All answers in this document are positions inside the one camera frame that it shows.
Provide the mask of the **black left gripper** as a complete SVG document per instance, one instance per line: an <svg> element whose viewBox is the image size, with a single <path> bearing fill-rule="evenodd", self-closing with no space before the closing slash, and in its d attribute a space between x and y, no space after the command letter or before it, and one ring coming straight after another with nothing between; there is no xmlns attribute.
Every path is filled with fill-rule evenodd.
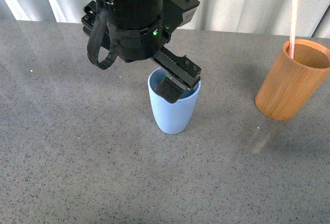
<svg viewBox="0 0 330 224"><path fill-rule="evenodd" d="M171 104L200 81L198 65L163 47L172 33L164 27L163 0L94 0L90 13L95 15L87 45L91 63L99 62L102 46L109 51L104 63L113 63L117 57L125 62L153 57L166 71L155 92Z"/></svg>

